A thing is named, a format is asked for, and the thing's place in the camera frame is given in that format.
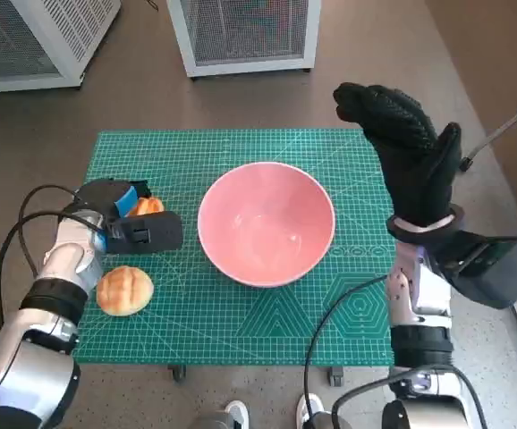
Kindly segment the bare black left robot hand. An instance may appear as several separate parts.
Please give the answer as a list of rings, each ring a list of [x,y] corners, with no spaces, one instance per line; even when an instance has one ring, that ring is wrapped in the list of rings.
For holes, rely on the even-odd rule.
[[[149,198],[151,190],[148,182],[110,180],[108,184],[114,193],[114,205],[120,217],[127,216],[137,205],[140,198]]]

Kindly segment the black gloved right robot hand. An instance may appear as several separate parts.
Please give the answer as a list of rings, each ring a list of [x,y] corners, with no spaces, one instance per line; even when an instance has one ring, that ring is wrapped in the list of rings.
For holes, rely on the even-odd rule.
[[[394,214],[418,227],[447,217],[461,126],[450,122],[437,133],[421,104],[397,88],[344,82],[333,98],[338,118],[360,125],[377,152]]]

